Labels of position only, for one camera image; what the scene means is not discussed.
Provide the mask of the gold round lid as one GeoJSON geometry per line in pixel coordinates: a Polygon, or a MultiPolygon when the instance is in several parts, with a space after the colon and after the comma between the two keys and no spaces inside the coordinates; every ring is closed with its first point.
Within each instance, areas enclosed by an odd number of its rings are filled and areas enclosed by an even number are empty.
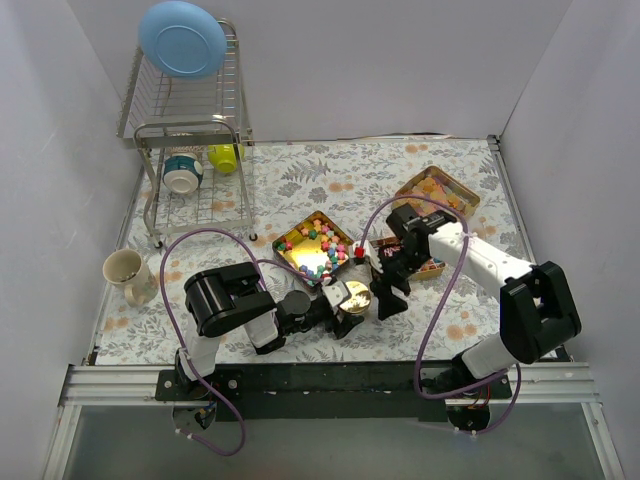
{"type": "Polygon", "coordinates": [[[366,312],[371,304],[371,292],[362,282],[351,280],[345,283],[350,297],[339,305],[339,308],[352,315],[361,315],[366,312]]]}

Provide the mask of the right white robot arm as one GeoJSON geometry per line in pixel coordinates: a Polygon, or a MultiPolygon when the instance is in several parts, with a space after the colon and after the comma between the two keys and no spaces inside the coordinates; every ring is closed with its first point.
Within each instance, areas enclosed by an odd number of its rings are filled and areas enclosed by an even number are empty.
{"type": "Polygon", "coordinates": [[[557,264],[534,264],[472,236],[466,220],[446,206],[421,215],[403,204],[386,223],[399,242],[397,250],[386,254],[366,239],[353,248],[355,261],[370,265],[379,319],[407,310],[409,278],[430,259],[454,265],[455,275],[467,276],[499,303],[498,332],[458,353],[448,369],[429,379],[421,374],[422,362],[415,362],[414,388],[423,397],[475,397],[507,369],[533,364],[581,332],[557,264]]]}

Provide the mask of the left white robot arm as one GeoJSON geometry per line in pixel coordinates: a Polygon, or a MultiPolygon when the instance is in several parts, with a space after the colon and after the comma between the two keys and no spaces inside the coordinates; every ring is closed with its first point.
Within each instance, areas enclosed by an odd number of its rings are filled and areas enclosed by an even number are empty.
{"type": "Polygon", "coordinates": [[[342,339],[364,321],[347,310],[356,295],[344,282],[324,284],[314,298],[293,290],[276,302],[251,262],[199,272],[186,281],[184,291],[194,324],[176,353],[176,383],[193,400],[211,392],[221,339],[239,327],[256,353],[266,355],[282,348],[291,334],[322,324],[342,339]]]}

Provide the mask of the tin of star candies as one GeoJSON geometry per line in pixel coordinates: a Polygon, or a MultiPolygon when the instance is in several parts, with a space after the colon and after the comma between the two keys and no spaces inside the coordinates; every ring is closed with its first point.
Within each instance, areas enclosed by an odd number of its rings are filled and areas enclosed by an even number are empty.
{"type": "Polygon", "coordinates": [[[297,272],[297,279],[315,293],[323,278],[348,268],[354,240],[322,211],[315,211],[272,242],[275,257],[297,272]]]}

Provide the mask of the tin of lollipops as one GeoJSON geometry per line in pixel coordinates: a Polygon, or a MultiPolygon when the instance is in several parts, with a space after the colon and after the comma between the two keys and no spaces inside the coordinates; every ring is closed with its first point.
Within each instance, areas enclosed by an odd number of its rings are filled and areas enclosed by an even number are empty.
{"type": "MultiPolygon", "coordinates": [[[[372,246],[378,253],[382,253],[385,258],[391,258],[401,250],[401,242],[395,237],[377,239],[371,242],[372,246]]],[[[446,263],[439,259],[429,259],[418,271],[416,271],[410,279],[412,281],[423,281],[440,276],[446,263]]]]}

